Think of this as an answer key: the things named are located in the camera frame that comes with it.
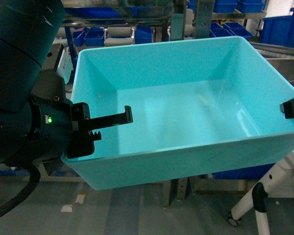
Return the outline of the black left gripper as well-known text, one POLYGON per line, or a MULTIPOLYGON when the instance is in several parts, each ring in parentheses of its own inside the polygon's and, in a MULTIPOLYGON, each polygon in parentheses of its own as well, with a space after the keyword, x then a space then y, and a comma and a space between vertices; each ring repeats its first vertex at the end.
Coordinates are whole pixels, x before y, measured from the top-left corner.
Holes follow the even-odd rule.
POLYGON ((68 99, 51 102, 31 96, 32 127, 26 148, 35 161, 52 161, 63 154, 69 159, 94 153, 94 141, 102 140, 101 132, 92 130, 133 123, 132 109, 124 113, 90 119, 85 102, 73 104, 68 99))

